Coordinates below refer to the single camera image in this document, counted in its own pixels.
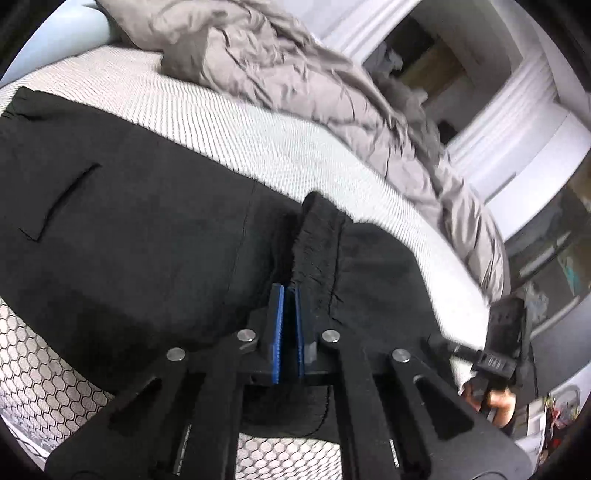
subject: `white wall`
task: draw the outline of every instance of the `white wall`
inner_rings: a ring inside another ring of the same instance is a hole
[[[577,115],[587,128],[591,129],[591,103],[589,101],[589,95],[583,89],[583,85],[581,85],[573,68],[564,55],[562,55],[554,41],[525,11],[523,14],[527,16],[540,39],[540,44],[552,69],[560,103]]]
[[[276,0],[317,38],[324,38],[365,0]]]

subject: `black pants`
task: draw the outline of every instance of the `black pants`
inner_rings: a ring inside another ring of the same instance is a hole
[[[276,281],[305,287],[315,315],[367,348],[430,361],[420,340],[439,327],[412,252],[319,194],[299,205],[137,125],[26,88],[0,118],[0,176],[0,295],[107,391],[171,347],[243,327]],[[253,389],[244,428],[335,441],[330,405],[326,387]]]

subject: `human hand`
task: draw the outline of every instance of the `human hand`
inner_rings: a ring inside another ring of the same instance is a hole
[[[468,381],[464,383],[462,398],[464,398],[476,411],[480,411],[482,404],[472,396],[472,384]],[[517,397],[508,388],[502,390],[492,390],[487,399],[491,408],[496,408],[495,418],[492,424],[500,429],[506,426],[515,413],[515,404]]]

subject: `blue gripper pad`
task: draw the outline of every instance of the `blue gripper pad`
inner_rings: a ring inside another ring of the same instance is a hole
[[[285,302],[285,287],[283,285],[273,285],[277,289],[277,307],[275,309],[275,335],[271,345],[272,350],[272,381],[279,383],[279,372],[281,371],[281,338],[283,334],[283,304]]]

